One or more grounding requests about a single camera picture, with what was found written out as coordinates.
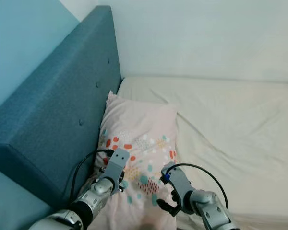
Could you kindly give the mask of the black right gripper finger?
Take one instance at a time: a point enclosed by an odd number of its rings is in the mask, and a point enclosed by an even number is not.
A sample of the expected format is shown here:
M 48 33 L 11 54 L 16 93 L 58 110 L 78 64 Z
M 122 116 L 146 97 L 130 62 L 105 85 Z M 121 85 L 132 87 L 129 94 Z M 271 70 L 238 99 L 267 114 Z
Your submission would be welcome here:
M 157 200 L 158 206 L 164 210 L 165 212 L 169 213 L 171 216 L 175 217 L 178 213 L 178 207 L 173 207 L 170 204 L 168 204 L 166 201 L 163 199 L 158 199 Z

